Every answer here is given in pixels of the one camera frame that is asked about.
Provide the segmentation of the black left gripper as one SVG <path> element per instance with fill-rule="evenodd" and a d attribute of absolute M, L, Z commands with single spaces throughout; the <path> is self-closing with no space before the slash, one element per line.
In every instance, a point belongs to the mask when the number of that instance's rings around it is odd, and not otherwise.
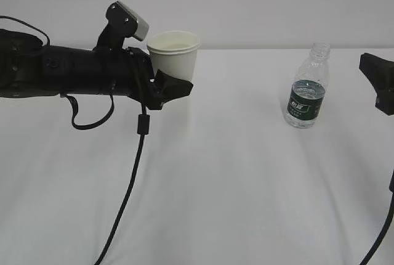
<path fill-rule="evenodd" d="M 162 110 L 165 103 L 190 95 L 193 83 L 158 70 L 153 72 L 150 56 L 136 47 L 125 49 L 125 61 L 131 73 L 129 97 L 149 110 Z"/>

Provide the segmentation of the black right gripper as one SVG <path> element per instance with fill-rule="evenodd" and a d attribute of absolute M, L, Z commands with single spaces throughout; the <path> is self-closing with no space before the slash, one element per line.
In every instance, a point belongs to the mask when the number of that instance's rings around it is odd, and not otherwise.
<path fill-rule="evenodd" d="M 359 69 L 376 91 L 376 108 L 386 115 L 392 115 L 393 61 L 364 53 L 360 56 Z"/>

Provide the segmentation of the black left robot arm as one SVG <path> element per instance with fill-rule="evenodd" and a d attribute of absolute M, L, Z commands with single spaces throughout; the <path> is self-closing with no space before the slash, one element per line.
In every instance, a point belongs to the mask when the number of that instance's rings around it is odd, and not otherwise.
<path fill-rule="evenodd" d="M 161 110 L 190 95 L 193 84 L 154 71 L 139 48 L 111 51 L 45 46 L 36 36 L 1 30 L 1 97 L 30 98 L 69 94 L 126 96 Z"/>

